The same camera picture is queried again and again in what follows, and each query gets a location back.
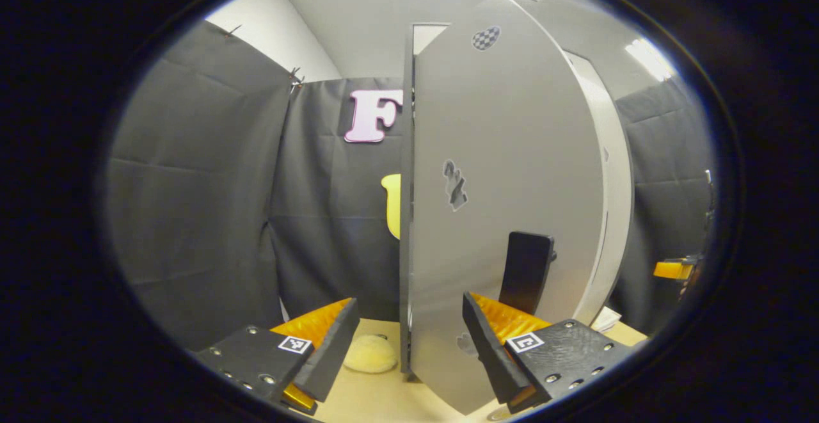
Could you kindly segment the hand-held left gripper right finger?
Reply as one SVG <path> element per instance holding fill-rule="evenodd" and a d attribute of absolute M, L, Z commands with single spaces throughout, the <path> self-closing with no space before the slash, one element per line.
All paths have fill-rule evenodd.
<path fill-rule="evenodd" d="M 634 352 L 580 321 L 550 324 L 474 292 L 462 316 L 495 397 L 510 413 L 564 399 Z"/>

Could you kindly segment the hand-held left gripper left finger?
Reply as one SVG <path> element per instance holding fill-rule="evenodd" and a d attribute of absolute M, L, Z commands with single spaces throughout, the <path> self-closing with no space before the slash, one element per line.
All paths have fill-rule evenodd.
<path fill-rule="evenodd" d="M 315 415 L 359 323 L 358 300 L 346 298 L 269 329 L 249 324 L 193 355 L 267 403 Z"/>

